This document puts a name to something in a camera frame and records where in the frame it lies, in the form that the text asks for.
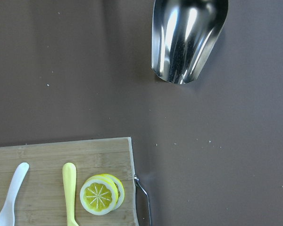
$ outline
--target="white spoon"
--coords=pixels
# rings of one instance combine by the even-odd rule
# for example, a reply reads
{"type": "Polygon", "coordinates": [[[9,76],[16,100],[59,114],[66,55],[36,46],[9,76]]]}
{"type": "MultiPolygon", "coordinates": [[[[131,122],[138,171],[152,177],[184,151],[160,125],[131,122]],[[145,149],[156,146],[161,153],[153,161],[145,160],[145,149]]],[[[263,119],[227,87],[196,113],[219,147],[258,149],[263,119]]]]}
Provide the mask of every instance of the white spoon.
{"type": "Polygon", "coordinates": [[[15,225],[15,201],[22,184],[22,181],[28,171],[29,165],[27,162],[23,162],[18,165],[13,178],[10,182],[8,194],[6,196],[5,203],[0,212],[0,226],[14,226],[15,225]]]}

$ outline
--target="wood grain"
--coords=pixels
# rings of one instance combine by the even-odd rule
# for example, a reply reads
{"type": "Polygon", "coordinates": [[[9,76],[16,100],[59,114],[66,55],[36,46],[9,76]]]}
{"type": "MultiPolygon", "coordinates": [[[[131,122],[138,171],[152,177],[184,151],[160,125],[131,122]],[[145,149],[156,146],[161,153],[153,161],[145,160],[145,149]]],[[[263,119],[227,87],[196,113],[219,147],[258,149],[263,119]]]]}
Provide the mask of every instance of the wood grain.
{"type": "Polygon", "coordinates": [[[75,218],[79,225],[138,226],[131,138],[0,147],[0,210],[14,171],[22,162],[30,168],[16,199],[16,226],[67,224],[62,178],[66,162],[76,166],[75,218]],[[79,192],[87,178],[100,173],[122,181],[125,200],[117,210],[95,216],[83,209],[79,192]]]}

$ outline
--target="spoon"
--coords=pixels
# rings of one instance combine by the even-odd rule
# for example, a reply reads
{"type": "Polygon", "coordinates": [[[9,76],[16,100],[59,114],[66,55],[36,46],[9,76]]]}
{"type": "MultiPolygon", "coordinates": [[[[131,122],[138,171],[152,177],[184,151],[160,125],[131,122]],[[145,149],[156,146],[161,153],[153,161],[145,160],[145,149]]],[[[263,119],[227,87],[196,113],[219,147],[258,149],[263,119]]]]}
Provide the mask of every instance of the spoon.
{"type": "Polygon", "coordinates": [[[228,0],[156,0],[152,69],[165,81],[197,79],[223,28],[228,0]]]}
{"type": "Polygon", "coordinates": [[[79,226],[75,221],[75,165],[70,162],[64,164],[62,173],[66,201],[67,226],[79,226]]]}
{"type": "Polygon", "coordinates": [[[10,182],[8,194],[4,202],[3,208],[0,212],[0,226],[14,226],[15,225],[15,201],[22,184],[22,181],[28,171],[29,165],[23,162],[16,168],[13,178],[10,182]]]}

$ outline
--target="metal handle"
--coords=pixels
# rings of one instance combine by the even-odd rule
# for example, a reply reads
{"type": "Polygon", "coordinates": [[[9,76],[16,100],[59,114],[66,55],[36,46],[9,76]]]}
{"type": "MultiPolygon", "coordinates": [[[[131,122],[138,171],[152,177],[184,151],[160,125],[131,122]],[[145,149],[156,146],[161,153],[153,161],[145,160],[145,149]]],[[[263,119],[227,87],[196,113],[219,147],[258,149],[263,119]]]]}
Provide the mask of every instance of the metal handle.
{"type": "Polygon", "coordinates": [[[152,226],[152,219],[151,219],[151,208],[150,208],[150,199],[149,199],[149,195],[146,192],[146,190],[142,187],[141,183],[140,183],[140,179],[138,178],[138,176],[135,174],[134,175],[134,183],[135,186],[140,188],[142,190],[142,192],[145,194],[145,196],[147,197],[147,202],[148,202],[148,214],[149,214],[149,226],[152,226]]]}

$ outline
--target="white spoon handle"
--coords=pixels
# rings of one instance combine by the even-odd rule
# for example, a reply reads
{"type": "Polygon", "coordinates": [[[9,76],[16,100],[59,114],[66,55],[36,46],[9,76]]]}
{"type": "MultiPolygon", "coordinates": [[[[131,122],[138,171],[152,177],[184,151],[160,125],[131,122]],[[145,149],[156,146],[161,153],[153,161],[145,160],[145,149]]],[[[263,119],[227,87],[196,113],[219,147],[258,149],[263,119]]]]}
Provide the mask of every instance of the white spoon handle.
{"type": "Polygon", "coordinates": [[[18,165],[13,178],[10,182],[8,194],[6,196],[5,203],[11,203],[12,205],[15,204],[15,200],[18,194],[18,191],[20,189],[20,186],[22,184],[22,181],[28,171],[29,165],[27,162],[23,162],[20,165],[18,165]]]}

